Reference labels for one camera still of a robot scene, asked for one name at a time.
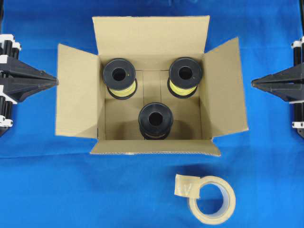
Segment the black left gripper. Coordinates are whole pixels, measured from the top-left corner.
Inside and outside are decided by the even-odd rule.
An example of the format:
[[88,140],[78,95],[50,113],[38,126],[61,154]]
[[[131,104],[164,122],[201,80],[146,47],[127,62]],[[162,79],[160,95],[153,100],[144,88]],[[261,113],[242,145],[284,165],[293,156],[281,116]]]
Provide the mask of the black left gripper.
[[15,41],[12,34],[0,36],[0,71],[21,77],[0,79],[0,136],[13,126],[11,118],[13,105],[58,85],[57,78],[19,61],[20,51],[21,44]]

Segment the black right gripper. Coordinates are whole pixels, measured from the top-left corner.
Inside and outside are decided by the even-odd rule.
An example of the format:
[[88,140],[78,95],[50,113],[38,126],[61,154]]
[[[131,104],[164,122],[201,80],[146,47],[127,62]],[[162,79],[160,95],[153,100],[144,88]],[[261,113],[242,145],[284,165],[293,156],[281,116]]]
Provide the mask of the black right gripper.
[[251,81],[251,85],[294,104],[292,127],[304,137],[304,38],[291,44],[294,66]]

